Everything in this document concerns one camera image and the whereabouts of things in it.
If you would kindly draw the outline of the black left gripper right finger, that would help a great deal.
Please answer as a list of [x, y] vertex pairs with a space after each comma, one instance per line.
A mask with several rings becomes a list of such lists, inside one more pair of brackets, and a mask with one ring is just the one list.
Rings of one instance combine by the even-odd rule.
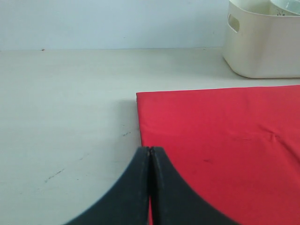
[[153, 225], [236, 225], [202, 199], [161, 147], [150, 148], [149, 196]]

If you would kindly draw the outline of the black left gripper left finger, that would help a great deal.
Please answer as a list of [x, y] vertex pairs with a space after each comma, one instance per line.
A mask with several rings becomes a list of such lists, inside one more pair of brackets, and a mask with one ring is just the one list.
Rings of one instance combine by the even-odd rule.
[[124, 173], [96, 203], [68, 225], [147, 225], [150, 149], [139, 147]]

